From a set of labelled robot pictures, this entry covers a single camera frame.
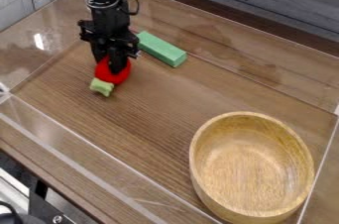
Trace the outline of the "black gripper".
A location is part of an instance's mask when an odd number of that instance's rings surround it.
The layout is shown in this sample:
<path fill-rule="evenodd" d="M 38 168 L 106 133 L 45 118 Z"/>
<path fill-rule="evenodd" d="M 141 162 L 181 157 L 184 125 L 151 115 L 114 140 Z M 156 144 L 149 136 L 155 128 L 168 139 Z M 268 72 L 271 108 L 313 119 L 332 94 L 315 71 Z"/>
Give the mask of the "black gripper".
<path fill-rule="evenodd" d="M 94 62 L 108 58 L 112 74 L 124 70 L 126 57 L 137 57 L 139 39 L 129 31 L 129 17 L 136 14 L 137 10 L 131 12 L 126 3 L 90 3 L 90 19 L 78 20 L 80 37 L 89 43 Z"/>

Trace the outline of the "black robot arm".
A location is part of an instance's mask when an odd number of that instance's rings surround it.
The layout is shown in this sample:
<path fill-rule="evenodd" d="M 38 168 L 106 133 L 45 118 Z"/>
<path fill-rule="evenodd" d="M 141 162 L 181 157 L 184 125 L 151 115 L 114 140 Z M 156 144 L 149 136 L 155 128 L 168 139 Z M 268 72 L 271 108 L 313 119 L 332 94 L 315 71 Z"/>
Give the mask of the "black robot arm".
<path fill-rule="evenodd" d="M 78 20 L 80 38 L 89 43 L 94 61 L 108 58 L 108 71 L 118 74 L 128 59 L 137 57 L 139 39 L 129 31 L 129 17 L 139 9 L 129 11 L 128 0 L 85 0 L 85 5 L 90 19 Z"/>

